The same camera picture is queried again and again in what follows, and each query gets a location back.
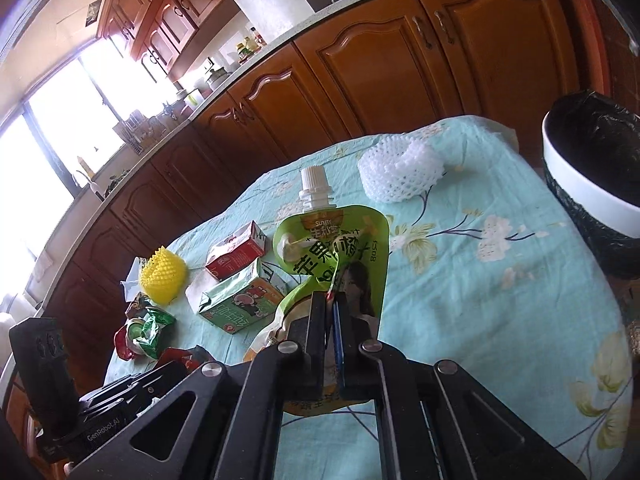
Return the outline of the green apple puree spout pouch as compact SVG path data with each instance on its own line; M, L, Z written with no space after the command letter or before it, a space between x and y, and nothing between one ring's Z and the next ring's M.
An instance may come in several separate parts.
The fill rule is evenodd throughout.
M323 167L307 167L300 176L302 211L279 224L272 249L280 267L303 281L254 338L247 361L292 337L294 324L308 318L315 292L327 302L345 296L356 341L378 336L390 254L388 221L370 207L336 206Z

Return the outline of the wooden upper cabinets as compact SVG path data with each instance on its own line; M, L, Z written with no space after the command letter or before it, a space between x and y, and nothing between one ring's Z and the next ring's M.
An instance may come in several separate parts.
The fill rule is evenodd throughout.
M234 0L104 0L98 36L147 55L176 82L240 8Z

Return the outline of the yellow foam fruit net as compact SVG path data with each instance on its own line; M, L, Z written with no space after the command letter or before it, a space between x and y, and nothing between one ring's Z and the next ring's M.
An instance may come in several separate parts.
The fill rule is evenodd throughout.
M186 263L165 247L158 248L139 271L142 292L160 306L176 298L189 274Z

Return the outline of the green crumpled snack bag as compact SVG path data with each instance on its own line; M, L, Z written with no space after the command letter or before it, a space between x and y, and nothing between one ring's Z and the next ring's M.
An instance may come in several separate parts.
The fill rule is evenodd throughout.
M124 325L114 335L116 356L123 361L147 358L157 361L167 348L176 318L157 307L143 292L128 304Z

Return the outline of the red white small carton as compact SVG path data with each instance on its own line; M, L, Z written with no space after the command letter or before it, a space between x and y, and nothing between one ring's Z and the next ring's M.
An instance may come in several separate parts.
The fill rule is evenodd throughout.
M265 255L267 240L255 221L248 222L209 248L205 270L218 281L226 280Z

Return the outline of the green drink carton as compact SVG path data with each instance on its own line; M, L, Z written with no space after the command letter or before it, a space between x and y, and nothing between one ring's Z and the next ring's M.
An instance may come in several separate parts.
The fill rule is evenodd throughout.
M228 334L272 315L288 293L288 284L256 259L245 269L201 293L194 312Z

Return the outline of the white trash bin black liner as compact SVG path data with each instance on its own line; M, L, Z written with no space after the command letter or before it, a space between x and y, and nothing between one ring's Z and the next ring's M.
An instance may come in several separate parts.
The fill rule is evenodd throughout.
M605 274L639 277L639 116L593 91L562 96L541 125L544 177Z

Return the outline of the white foam fruit net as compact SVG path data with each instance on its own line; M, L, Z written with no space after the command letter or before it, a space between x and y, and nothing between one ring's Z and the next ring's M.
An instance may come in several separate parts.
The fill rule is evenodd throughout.
M366 195L377 203L399 203L429 191L444 175L445 166L422 138L394 136L368 148L358 160Z

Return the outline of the floral light-blue tablecloth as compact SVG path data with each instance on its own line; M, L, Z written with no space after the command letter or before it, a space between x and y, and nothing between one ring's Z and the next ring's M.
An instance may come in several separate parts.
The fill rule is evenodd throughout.
M323 166L337 206L390 222L380 338L410 360L457 361L576 464L606 479L620 462L632 399L620 309L563 207L512 150L515 133L475 116L409 133L446 174L426 199L376 204L357 162L394 136L363 136L263 174L225 212L171 243L191 270L250 220L272 236L298 214L300 170ZM372 403L284 415L276 479L381 479Z

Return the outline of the wooden base cabinets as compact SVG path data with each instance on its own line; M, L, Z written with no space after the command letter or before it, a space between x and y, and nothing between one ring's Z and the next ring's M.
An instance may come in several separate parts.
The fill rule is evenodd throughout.
M354 0L250 62L139 162L73 242L44 310L80 392L102 384L135 254L224 211L265 172L338 142L462 114L541 156L552 102L578 86L560 0Z

